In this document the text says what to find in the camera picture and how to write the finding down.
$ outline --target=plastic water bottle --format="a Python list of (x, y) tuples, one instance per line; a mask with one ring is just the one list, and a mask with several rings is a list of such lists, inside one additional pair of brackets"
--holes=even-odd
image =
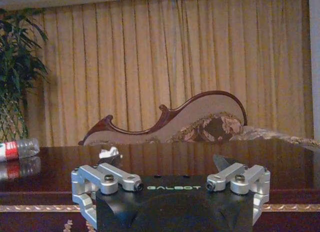
[(39, 151), (39, 143), (36, 138), (0, 143), (0, 162), (31, 157)]
[(41, 171), (38, 156), (0, 163), (0, 181), (35, 175)]

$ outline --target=red bottle label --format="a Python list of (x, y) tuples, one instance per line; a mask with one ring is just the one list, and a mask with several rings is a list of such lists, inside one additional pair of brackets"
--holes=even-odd
[(12, 161), (12, 163), (8, 163), (6, 168), (8, 179), (19, 178), (20, 175), (20, 167), (17, 161)]
[(7, 142), (5, 143), (5, 158), (6, 160), (17, 159), (18, 155), (18, 146), (16, 142)]

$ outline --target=potted plant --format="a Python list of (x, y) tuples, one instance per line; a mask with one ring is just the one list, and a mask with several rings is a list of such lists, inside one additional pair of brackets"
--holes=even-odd
[(42, 12), (0, 9), (0, 142), (28, 137), (22, 104), (27, 104), (26, 92), (33, 87), (34, 80), (48, 74), (46, 66), (35, 56), (35, 50), (41, 49), (35, 32), (43, 41), (47, 40), (33, 20)]

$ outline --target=green leaves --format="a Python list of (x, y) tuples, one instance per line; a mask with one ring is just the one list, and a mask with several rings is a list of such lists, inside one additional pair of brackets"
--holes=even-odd
[(36, 33), (44, 42), (48, 40), (33, 19), (43, 11), (28, 8), (8, 13), (0, 9), (0, 95), (22, 99), (38, 76), (48, 74), (46, 66), (33, 55), (35, 49), (41, 49)]

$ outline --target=wooden table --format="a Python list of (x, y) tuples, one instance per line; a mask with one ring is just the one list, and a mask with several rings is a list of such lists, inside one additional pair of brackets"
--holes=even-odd
[[(94, 165), (102, 148), (41, 148), (38, 173), (0, 180), (0, 231), (88, 231), (90, 226), (72, 202), (71, 171)], [(139, 175), (207, 175), (217, 173), (213, 154), (271, 171), (270, 201), (254, 231), (320, 231), (319, 165), (316, 152), (281, 140), (118, 145), (121, 169)], [(17, 168), (18, 161), (0, 165)]]

